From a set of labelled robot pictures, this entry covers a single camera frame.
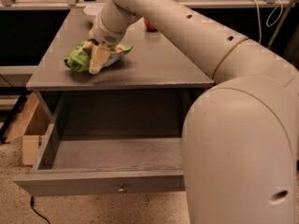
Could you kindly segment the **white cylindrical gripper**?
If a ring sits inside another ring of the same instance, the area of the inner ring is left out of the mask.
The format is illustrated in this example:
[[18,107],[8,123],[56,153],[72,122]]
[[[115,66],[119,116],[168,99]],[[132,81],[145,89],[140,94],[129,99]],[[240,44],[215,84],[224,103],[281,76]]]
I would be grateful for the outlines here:
[[139,21],[140,16],[107,0],[98,12],[93,27],[89,32],[91,38],[106,46],[94,46],[90,60],[89,73],[96,75],[103,68],[111,52],[108,46],[115,46],[124,38],[128,27]]

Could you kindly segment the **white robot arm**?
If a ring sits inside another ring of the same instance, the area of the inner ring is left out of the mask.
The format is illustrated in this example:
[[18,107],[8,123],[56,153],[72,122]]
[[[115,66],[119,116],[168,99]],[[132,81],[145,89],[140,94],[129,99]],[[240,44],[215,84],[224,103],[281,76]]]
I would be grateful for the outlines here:
[[297,69],[173,0],[107,0],[90,35],[116,45],[139,18],[216,83],[182,130],[191,224],[296,224]]

